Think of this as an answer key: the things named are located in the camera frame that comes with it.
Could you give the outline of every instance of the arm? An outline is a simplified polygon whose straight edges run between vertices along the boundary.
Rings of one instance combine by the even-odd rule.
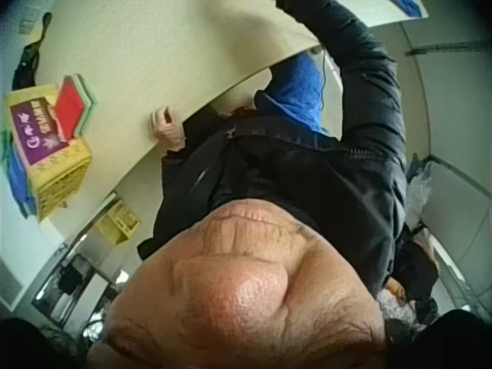
[[[340,67],[344,83],[342,141],[405,166],[405,127],[395,63],[367,26],[335,0],[278,0],[304,23]]]

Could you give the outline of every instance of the table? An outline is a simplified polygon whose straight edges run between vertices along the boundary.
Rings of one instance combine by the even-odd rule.
[[[389,0],[341,3],[369,26],[408,19]],[[153,109],[172,105],[186,119],[318,43],[272,0],[59,0],[52,12],[37,83],[80,73],[98,98],[84,135],[93,162],[68,207],[50,218],[65,239],[153,148]]]

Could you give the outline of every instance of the stack of cards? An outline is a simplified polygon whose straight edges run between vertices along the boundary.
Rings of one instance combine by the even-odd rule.
[[[67,75],[63,81],[55,113],[65,139],[81,137],[97,101],[81,75]]]

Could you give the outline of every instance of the nose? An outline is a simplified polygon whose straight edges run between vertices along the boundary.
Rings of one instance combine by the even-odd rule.
[[[283,265],[228,254],[182,261],[175,280],[187,321],[223,337],[260,327],[278,311],[288,288]]]

